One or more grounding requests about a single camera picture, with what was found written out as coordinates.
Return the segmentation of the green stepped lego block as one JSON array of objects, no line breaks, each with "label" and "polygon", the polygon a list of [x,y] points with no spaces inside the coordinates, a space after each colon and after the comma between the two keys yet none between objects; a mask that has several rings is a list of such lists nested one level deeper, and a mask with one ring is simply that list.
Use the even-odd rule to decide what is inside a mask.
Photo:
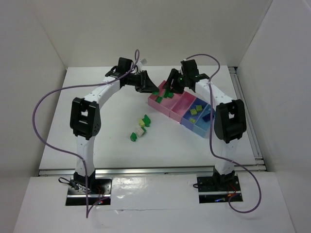
[{"label": "green stepped lego block", "polygon": [[164,92],[163,92],[163,95],[162,95],[162,98],[173,98],[174,96],[174,93],[171,92],[170,89],[165,89]]}]

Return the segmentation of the green lego brick half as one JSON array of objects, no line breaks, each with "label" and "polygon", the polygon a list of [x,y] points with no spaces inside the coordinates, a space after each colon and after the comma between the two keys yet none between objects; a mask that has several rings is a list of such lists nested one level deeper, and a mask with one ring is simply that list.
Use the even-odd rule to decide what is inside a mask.
[{"label": "green lego brick half", "polygon": [[162,98],[161,96],[158,96],[158,97],[156,98],[155,101],[156,101],[157,103],[161,103],[162,100],[163,100],[163,98]]}]

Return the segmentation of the lime 2x2 lego brick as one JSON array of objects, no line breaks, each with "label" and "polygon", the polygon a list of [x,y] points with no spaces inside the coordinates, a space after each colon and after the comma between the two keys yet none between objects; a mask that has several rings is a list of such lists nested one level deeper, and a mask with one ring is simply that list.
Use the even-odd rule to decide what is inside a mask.
[{"label": "lime 2x2 lego brick", "polygon": [[203,110],[202,105],[196,105],[196,111],[201,112]]}]

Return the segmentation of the lime square lego front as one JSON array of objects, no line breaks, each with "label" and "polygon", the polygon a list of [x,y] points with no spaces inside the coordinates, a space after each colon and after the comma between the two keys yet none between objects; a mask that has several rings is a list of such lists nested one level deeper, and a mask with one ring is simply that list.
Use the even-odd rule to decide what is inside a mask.
[{"label": "lime square lego front", "polygon": [[192,116],[197,115],[196,109],[190,109],[190,113],[191,113]]}]

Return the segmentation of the dark blue lego plate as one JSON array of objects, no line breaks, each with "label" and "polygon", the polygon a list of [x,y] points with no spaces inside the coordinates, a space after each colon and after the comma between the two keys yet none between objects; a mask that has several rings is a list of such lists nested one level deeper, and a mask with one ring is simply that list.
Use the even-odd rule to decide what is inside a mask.
[{"label": "dark blue lego plate", "polygon": [[206,114],[206,115],[204,115],[204,116],[202,117],[202,120],[203,120],[204,122],[208,122],[208,121],[210,121],[211,119],[214,119],[214,117],[215,117],[214,114],[208,113],[208,114]]}]

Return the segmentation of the small green curved lego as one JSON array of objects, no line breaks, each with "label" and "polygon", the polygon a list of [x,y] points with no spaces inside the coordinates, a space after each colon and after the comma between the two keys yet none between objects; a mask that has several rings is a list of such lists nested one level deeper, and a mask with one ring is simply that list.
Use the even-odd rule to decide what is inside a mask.
[{"label": "small green curved lego", "polygon": [[138,137],[137,137],[136,133],[132,132],[131,135],[130,135],[130,140],[131,140],[132,142],[136,142],[137,138],[138,138]]}]

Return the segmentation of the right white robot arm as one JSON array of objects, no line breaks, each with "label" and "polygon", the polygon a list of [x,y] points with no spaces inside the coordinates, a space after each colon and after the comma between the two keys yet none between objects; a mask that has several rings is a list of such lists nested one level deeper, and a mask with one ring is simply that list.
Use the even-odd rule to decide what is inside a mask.
[{"label": "right white robot arm", "polygon": [[212,83],[215,74],[208,76],[200,73],[195,60],[181,61],[181,69],[173,68],[163,85],[164,89],[181,94],[187,87],[201,95],[210,105],[210,133],[221,142],[221,155],[213,167],[211,180],[206,185],[217,190],[225,190],[234,182],[237,147],[246,132],[245,106],[241,99],[233,99]]}]

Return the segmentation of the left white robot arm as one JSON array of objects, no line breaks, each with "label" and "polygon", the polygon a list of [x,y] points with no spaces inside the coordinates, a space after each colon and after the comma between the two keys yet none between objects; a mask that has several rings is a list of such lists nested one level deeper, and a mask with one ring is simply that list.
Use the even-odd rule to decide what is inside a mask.
[{"label": "left white robot arm", "polygon": [[76,138],[77,160],[73,175],[75,182],[92,189],[95,187],[94,141],[101,129],[100,109],[107,100],[123,86],[133,86],[137,92],[153,93],[159,88],[151,81],[146,70],[142,69],[147,61],[141,59],[134,66],[137,71],[131,72],[133,61],[119,58],[118,64],[105,74],[103,83],[83,98],[74,98],[71,106],[70,128]]}]

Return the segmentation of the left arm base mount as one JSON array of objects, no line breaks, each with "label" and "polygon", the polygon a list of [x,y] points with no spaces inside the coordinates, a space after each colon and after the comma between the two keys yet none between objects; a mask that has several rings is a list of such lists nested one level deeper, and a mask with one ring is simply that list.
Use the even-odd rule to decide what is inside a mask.
[{"label": "left arm base mount", "polygon": [[[75,182],[73,179],[65,179],[64,184],[68,185],[66,206],[85,206],[86,205],[86,188]],[[112,179],[100,178],[96,179],[91,188],[87,189],[89,205],[97,203],[97,205],[111,204]]]}]

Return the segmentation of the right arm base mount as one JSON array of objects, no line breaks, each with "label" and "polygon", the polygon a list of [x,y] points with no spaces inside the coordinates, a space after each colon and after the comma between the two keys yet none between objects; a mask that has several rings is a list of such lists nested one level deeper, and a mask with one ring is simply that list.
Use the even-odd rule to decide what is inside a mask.
[{"label": "right arm base mount", "polygon": [[238,176],[235,176],[229,183],[217,186],[213,183],[212,177],[197,177],[197,183],[192,185],[198,190],[199,203],[223,203],[242,202],[242,192]]}]

